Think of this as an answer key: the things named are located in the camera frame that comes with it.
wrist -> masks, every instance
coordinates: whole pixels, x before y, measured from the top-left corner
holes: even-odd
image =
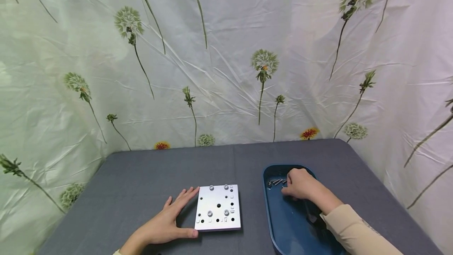
[[[120,249],[121,255],[140,255],[148,245],[140,232],[135,231]]]
[[[318,206],[326,216],[340,205],[343,205],[343,202],[321,183],[319,183],[317,189],[313,189],[309,200]]]

white metal plate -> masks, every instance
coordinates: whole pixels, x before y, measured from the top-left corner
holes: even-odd
[[[195,229],[198,231],[241,229],[239,191],[236,184],[200,187]]]

beige sleeve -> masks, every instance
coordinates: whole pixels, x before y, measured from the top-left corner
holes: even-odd
[[[340,205],[323,218],[327,228],[352,255],[403,255],[370,227],[350,205]]]

dandelion print curtain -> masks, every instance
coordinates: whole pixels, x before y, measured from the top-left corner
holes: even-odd
[[[2,252],[110,153],[338,138],[452,254],[450,2],[0,0]]]

hand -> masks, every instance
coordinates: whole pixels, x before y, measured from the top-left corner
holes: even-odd
[[[322,184],[316,180],[306,169],[293,168],[287,175],[288,187],[282,189],[283,195],[298,199],[311,199]]]
[[[308,199],[326,215],[338,206],[343,205],[343,202],[331,190],[327,189],[304,168],[291,169],[287,175],[287,183],[288,187],[282,189],[283,195]]]
[[[197,238],[198,231],[193,228],[179,228],[176,217],[187,203],[199,192],[200,187],[182,190],[172,203],[170,196],[164,208],[154,218],[137,229],[120,249],[122,255],[139,255],[148,244],[161,244],[178,238]]]

